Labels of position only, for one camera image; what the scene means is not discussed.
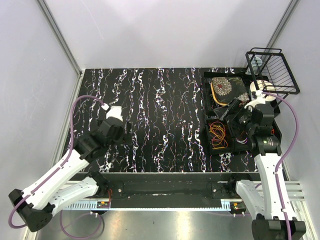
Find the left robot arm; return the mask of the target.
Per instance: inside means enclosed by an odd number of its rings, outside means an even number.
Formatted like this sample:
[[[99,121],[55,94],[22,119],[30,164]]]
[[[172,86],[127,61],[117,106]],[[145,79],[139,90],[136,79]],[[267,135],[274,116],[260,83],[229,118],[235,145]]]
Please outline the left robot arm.
[[[8,197],[17,213],[31,232],[44,228],[64,208],[77,201],[110,195],[110,182],[94,171],[72,186],[62,188],[80,170],[103,157],[112,145],[132,144],[132,123],[123,123],[116,117],[99,120],[93,130],[77,138],[48,172],[23,190],[15,188]]]

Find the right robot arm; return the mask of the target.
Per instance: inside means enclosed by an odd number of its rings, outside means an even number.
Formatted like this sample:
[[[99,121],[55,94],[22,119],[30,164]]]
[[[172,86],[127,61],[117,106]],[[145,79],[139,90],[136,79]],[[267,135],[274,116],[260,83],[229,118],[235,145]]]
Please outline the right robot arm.
[[[220,120],[237,124],[251,142],[252,156],[258,168],[263,194],[250,179],[233,177],[228,195],[241,197],[251,218],[255,240],[299,240],[307,232],[290,203],[282,170],[280,140],[272,133],[274,110],[263,99],[248,104],[234,98],[223,107]]]

